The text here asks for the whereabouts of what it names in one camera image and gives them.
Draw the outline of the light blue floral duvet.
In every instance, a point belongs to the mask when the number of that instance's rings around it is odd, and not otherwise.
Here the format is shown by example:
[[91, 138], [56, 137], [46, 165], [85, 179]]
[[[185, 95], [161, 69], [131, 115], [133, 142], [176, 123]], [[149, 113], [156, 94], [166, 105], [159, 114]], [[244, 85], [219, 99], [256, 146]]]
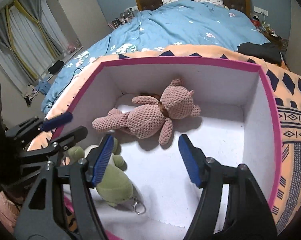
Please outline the light blue floral duvet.
[[241, 11], [212, 3], [177, 1], [144, 10], [64, 64], [41, 103], [48, 113], [75, 75], [99, 57], [136, 51], [163, 51], [169, 45], [216, 45], [236, 51], [241, 43], [268, 40]]

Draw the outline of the green plush toy with keyring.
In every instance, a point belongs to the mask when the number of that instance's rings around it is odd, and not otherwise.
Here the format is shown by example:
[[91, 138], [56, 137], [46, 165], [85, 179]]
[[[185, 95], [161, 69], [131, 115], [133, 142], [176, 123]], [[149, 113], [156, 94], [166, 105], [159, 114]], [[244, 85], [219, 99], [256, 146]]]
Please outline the green plush toy with keyring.
[[138, 215], [146, 213], [146, 207], [137, 199], [131, 180], [124, 173], [126, 162], [118, 155], [118, 140], [112, 139], [112, 150], [103, 179], [95, 186], [101, 198], [111, 207], [119, 204], [131, 204], [131, 209]]

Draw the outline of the cluttered right nightstand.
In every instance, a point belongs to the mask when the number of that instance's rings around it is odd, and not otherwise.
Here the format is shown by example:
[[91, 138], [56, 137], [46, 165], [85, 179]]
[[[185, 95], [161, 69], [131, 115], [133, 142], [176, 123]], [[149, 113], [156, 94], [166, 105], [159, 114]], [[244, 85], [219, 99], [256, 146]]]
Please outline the cluttered right nightstand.
[[282, 38], [271, 28], [271, 25], [266, 21], [268, 11], [259, 7], [254, 7], [254, 13], [250, 18], [257, 30], [263, 34], [271, 43], [274, 43], [282, 51], [287, 51], [288, 40]]

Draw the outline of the pink knitted teddy bear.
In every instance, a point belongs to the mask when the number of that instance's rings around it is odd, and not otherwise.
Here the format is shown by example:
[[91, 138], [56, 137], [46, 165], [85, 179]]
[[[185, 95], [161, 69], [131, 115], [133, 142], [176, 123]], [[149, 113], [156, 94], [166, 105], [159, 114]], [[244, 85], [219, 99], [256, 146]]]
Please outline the pink knitted teddy bear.
[[113, 108], [107, 116], [93, 120], [92, 127], [100, 133], [119, 129], [138, 139], [147, 139], [159, 132], [159, 144], [163, 146], [173, 134], [173, 120], [200, 115], [201, 108], [194, 103], [193, 94], [183, 86], [182, 79], [174, 79], [159, 98], [135, 96], [131, 101], [137, 107], [132, 111], [123, 113]]

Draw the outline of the grey window curtains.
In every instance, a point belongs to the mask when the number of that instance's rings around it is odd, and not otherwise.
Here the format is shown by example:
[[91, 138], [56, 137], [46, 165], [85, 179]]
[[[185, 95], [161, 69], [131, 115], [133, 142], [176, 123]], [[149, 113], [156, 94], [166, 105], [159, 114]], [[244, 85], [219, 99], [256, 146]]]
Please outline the grey window curtains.
[[69, 52], [46, 0], [0, 1], [0, 68], [20, 92]]

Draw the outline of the cluttered nightstand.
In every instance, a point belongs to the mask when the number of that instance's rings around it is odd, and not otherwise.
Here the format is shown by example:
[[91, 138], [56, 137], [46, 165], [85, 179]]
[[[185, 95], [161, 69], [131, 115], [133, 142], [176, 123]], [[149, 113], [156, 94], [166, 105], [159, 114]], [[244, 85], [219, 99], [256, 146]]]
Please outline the cluttered nightstand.
[[271, 25], [266, 21], [268, 11], [259, 7], [254, 7], [254, 13], [250, 18], [257, 30], [263, 34], [271, 43], [274, 43], [282, 51], [287, 51], [288, 40], [282, 38], [271, 28]]
[[129, 23], [138, 12], [139, 10], [137, 6], [126, 8], [125, 11], [120, 14], [119, 17], [115, 18], [113, 21], [108, 23], [108, 27], [111, 30], [115, 30], [118, 27]]

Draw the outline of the pink storage box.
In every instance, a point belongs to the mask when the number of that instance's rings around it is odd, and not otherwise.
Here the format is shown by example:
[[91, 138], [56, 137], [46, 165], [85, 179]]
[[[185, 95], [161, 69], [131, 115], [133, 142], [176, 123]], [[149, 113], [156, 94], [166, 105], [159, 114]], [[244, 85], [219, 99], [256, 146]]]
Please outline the pink storage box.
[[161, 94], [175, 78], [193, 91], [201, 108], [196, 118], [173, 123], [168, 144], [157, 135], [137, 139], [123, 132], [115, 137], [127, 162], [126, 174], [146, 206], [137, 215], [125, 207], [113, 208], [92, 192], [103, 226], [121, 239], [183, 239], [196, 211], [201, 191], [190, 181], [178, 149], [178, 138], [192, 144], [219, 163], [246, 164], [268, 204], [276, 198], [281, 171], [281, 130], [272, 87], [255, 60], [229, 57], [158, 56], [95, 62], [83, 69], [83, 84], [66, 90], [55, 107], [73, 114], [71, 123], [56, 130], [58, 137], [85, 126], [80, 146], [98, 144], [101, 135], [92, 127], [95, 118], [112, 108], [128, 112], [132, 98], [141, 93]]

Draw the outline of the cluttered left nightstand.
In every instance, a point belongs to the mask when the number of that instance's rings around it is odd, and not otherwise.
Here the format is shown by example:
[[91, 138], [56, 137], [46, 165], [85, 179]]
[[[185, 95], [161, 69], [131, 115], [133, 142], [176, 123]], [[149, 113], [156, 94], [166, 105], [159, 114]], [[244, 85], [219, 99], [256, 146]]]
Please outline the cluttered left nightstand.
[[115, 30], [118, 27], [129, 23], [138, 12], [139, 10], [137, 6], [126, 8], [125, 11], [120, 14], [119, 17], [115, 18], [113, 21], [108, 23], [108, 27], [111, 30]]

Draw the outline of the black item on windowsill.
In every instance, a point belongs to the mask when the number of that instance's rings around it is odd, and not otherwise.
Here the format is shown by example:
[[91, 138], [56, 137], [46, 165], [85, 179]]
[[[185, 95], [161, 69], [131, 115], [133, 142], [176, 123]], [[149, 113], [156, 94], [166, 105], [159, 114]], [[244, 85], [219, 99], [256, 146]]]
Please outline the black item on windowsill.
[[61, 68], [63, 68], [64, 64], [65, 64], [64, 61], [57, 60], [50, 68], [48, 68], [47, 71], [49, 74], [55, 75], [59, 73]]

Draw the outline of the black clothing on bed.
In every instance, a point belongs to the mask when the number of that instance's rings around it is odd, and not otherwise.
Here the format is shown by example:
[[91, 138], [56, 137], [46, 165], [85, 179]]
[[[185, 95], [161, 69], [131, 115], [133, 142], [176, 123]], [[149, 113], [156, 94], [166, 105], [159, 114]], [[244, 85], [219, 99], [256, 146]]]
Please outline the black clothing on bed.
[[241, 43], [238, 53], [264, 59], [264, 61], [281, 65], [282, 56], [279, 47], [273, 43], [254, 44], [251, 42]]

